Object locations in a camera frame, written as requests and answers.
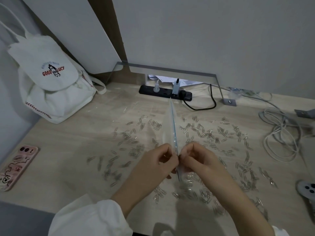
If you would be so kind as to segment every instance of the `cable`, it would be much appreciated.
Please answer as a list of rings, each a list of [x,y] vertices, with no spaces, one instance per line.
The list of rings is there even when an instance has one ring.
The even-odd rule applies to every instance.
[[[211,84],[210,84],[210,96],[211,96],[213,102],[215,103],[214,107],[211,107],[211,108],[194,109],[193,107],[189,106],[189,105],[186,103],[186,101],[185,101],[185,96],[186,96],[186,91],[185,91],[185,90],[181,90],[181,91],[179,92],[179,99],[180,99],[180,100],[183,100],[184,103],[185,103],[189,108],[191,108],[192,110],[195,110],[195,111],[210,110],[210,109],[214,109],[214,108],[216,107],[215,99],[214,99],[213,96],[212,96],[212,86],[211,86]]]
[[[258,113],[258,116],[262,121],[264,121],[265,123],[274,125],[271,133],[268,134],[262,141],[262,145],[265,151],[268,153],[268,155],[271,158],[279,162],[288,163],[288,162],[293,161],[300,150],[301,139],[304,137],[308,137],[309,135],[302,136],[301,125],[295,119],[289,117],[284,112],[282,112],[278,106],[270,102],[272,99],[272,94],[269,100],[263,99],[255,92],[254,94],[257,95],[258,97],[252,97],[252,96],[248,96],[244,94],[242,94],[242,96],[247,97],[247,98],[252,98],[252,99],[258,99],[274,106],[274,108],[266,108],[263,111]],[[287,127],[297,128],[297,131],[298,131],[297,138],[293,137],[293,135],[287,130]],[[277,142],[281,143],[287,150],[290,151],[289,156],[288,155],[281,156],[277,154],[271,148],[271,145],[269,144],[269,138],[271,136],[273,136],[273,138]]]

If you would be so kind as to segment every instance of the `white sleeve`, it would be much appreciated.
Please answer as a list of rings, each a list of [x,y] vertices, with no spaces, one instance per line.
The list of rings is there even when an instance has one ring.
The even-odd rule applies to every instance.
[[[132,236],[120,206],[113,200],[93,204],[88,195],[61,209],[54,217],[48,236]]]
[[[278,229],[277,227],[273,226],[273,230],[275,231],[276,236],[289,236],[287,231],[284,229]]]

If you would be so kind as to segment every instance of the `embroidered cartoon figure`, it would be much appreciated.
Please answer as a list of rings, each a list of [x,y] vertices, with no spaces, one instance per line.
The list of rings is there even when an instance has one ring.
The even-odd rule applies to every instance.
[[[54,74],[55,77],[61,76],[58,70],[55,67],[53,67],[51,64],[48,65],[48,68]]]

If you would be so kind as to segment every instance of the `white backpack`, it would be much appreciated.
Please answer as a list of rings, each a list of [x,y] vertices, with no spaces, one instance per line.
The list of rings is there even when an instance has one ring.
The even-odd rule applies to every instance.
[[[25,37],[17,35],[0,21],[18,40],[8,53],[20,65],[18,69],[20,94],[24,104],[52,123],[60,123],[89,103],[98,91],[93,82],[105,85],[89,76],[84,68],[66,55],[50,36],[30,34],[17,16]]]

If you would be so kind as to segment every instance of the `smartphone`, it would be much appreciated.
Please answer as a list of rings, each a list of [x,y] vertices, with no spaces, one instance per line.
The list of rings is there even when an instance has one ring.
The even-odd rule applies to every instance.
[[[38,147],[29,145],[20,146],[9,165],[0,170],[1,191],[8,191],[13,187],[38,151]]]

